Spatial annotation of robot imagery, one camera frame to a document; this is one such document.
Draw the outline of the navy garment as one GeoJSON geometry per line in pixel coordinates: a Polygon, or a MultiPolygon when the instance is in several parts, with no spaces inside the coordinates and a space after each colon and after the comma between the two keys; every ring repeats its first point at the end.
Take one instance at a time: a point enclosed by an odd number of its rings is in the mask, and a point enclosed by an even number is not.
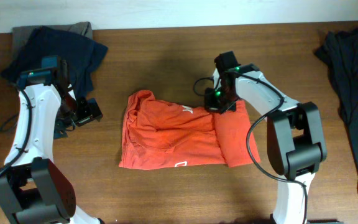
{"type": "Polygon", "coordinates": [[[99,68],[107,52],[107,46],[85,36],[43,26],[32,31],[1,77],[16,82],[22,72],[40,68],[44,57],[58,56],[68,65],[75,96],[85,97],[94,90],[91,74],[99,68]]]}

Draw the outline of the red soccer t-shirt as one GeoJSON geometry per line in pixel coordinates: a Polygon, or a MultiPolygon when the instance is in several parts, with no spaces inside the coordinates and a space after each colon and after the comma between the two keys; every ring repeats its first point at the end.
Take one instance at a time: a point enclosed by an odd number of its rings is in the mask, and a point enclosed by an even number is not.
{"type": "Polygon", "coordinates": [[[249,128],[242,100],[235,111],[219,114],[158,100],[152,91],[140,90],[127,101],[119,167],[154,170],[259,162],[255,139],[246,138],[249,128]]]}

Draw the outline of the grey garment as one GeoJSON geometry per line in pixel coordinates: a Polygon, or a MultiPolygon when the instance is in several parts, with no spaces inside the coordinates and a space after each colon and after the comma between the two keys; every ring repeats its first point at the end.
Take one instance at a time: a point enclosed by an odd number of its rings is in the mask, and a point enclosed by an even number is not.
{"type": "MultiPolygon", "coordinates": [[[[48,28],[56,30],[64,30],[76,34],[80,34],[89,39],[93,38],[93,29],[90,22],[77,22],[67,25],[47,25],[48,28]]],[[[12,58],[15,59],[21,48],[25,46],[34,29],[41,26],[20,26],[12,28],[12,58]]]]}

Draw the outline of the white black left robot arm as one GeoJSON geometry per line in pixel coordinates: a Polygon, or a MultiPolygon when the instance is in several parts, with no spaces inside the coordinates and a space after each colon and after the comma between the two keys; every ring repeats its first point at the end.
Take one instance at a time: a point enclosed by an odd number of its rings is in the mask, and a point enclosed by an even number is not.
{"type": "Polygon", "coordinates": [[[0,207],[9,223],[102,223],[76,204],[70,181],[53,162],[55,122],[77,124],[68,76],[54,68],[22,72],[14,142],[0,168],[0,207]]]}

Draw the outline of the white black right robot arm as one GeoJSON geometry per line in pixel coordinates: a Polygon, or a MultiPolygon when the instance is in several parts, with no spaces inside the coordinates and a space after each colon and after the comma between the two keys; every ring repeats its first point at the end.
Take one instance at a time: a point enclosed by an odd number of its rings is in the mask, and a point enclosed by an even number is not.
{"type": "Polygon", "coordinates": [[[271,222],[307,223],[308,191],[327,157],[318,107],[288,97],[253,64],[217,65],[211,80],[213,87],[205,91],[213,101],[209,110],[223,114],[237,100],[245,100],[260,114],[247,132],[246,148],[256,168],[278,182],[271,222]],[[250,148],[252,132],[261,121],[267,122],[267,155],[274,174],[261,167],[250,148]]]}

